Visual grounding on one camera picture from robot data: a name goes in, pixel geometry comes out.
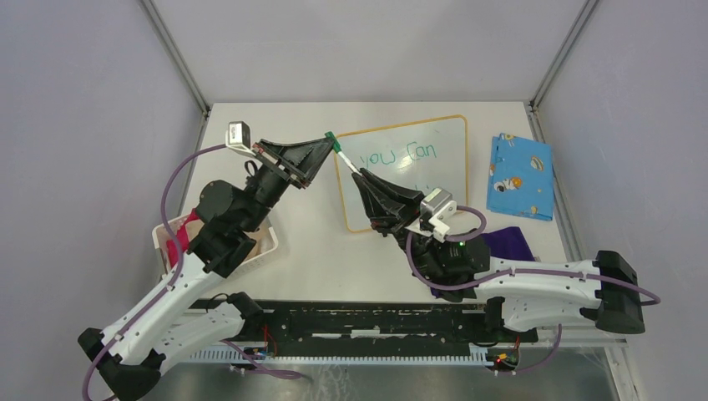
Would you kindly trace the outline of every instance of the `white table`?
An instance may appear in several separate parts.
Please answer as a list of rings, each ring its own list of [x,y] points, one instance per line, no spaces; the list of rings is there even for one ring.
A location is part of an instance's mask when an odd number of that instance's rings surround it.
[[[340,134],[451,114],[462,114],[468,120],[470,205],[487,216],[487,232],[520,226],[540,260],[565,261],[555,221],[506,216],[485,207],[492,137],[504,132],[531,138],[521,102],[215,104],[201,148],[224,143],[228,123],[237,120],[250,126],[254,142],[267,139],[287,144],[313,140],[327,131]],[[182,212],[197,205],[199,193],[212,180],[243,187],[244,161],[229,150],[201,156]],[[334,161],[329,158],[309,188],[289,188],[269,215],[283,247],[280,257],[238,280],[227,280],[203,297],[245,291],[254,299],[436,301],[428,288],[412,277],[393,238],[382,238],[375,232],[350,233],[341,208]],[[456,218],[470,228],[478,224],[471,216]]]

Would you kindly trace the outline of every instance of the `marker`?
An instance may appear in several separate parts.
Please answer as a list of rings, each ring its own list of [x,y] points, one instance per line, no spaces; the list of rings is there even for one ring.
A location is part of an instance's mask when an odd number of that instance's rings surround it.
[[[354,163],[351,162],[351,160],[349,160],[348,157],[346,157],[346,155],[344,155],[344,152],[341,151],[341,145],[339,145],[339,141],[336,140],[334,134],[330,131],[327,132],[325,136],[334,140],[334,145],[332,146],[332,148],[339,155],[339,157],[341,157],[341,159],[344,161],[344,164],[349,167],[349,170],[351,170],[351,172],[353,173],[361,175],[362,173],[359,172],[359,169],[354,165]]]

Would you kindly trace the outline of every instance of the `folded blue cloth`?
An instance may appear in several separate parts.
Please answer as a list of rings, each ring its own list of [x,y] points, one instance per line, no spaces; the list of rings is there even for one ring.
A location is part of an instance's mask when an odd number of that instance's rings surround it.
[[[551,147],[509,134],[492,138],[487,209],[551,221],[553,208]]]

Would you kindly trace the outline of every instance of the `gray wall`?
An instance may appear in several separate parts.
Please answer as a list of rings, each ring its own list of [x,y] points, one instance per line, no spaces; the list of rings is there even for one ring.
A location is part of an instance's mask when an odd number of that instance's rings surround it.
[[[76,337],[154,284],[149,231],[200,113],[138,2],[0,9],[0,398],[76,400]]]
[[[210,102],[525,100],[584,0],[155,0]]]
[[[705,399],[708,3],[602,2],[541,105],[587,255],[664,303],[632,338],[647,399]]]

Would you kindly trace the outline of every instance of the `plastic basket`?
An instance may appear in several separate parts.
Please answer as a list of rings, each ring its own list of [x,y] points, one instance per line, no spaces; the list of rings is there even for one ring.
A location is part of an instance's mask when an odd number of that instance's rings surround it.
[[[169,221],[169,228],[172,231],[177,232],[177,230],[182,227],[187,218],[190,216],[189,213],[183,216],[179,216]],[[244,274],[256,269],[257,267],[264,266],[272,261],[277,254],[278,250],[278,237],[276,236],[276,231],[273,229],[271,221],[265,219],[265,226],[268,228],[268,232],[263,236],[260,243],[260,254],[253,256],[251,259],[244,261],[241,265],[234,270],[233,273],[226,279],[231,280],[235,277],[241,277]],[[161,261],[163,271],[160,273],[166,274],[169,272],[169,259],[167,257],[167,241],[169,240],[169,235],[167,230],[165,230],[163,225],[156,226],[153,229],[153,244],[157,251],[158,257]]]

